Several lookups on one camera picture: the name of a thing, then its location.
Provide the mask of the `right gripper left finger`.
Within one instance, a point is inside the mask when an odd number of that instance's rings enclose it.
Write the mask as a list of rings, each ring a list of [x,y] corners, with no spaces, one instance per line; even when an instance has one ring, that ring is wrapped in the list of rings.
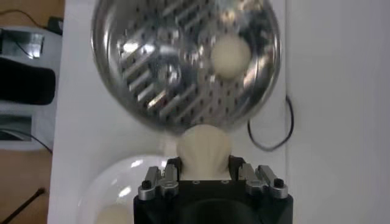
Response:
[[[157,166],[148,168],[146,176],[138,188],[138,198],[153,200],[158,194],[164,198],[175,197],[179,193],[182,161],[179,157],[167,160],[161,171]]]

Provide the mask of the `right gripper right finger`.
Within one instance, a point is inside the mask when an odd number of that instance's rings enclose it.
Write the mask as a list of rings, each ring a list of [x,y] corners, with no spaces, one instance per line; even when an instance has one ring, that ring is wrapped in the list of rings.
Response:
[[[278,178],[269,166],[259,165],[253,168],[241,157],[230,155],[228,168],[231,179],[244,181],[249,195],[269,194],[272,198],[288,198],[288,187]]]

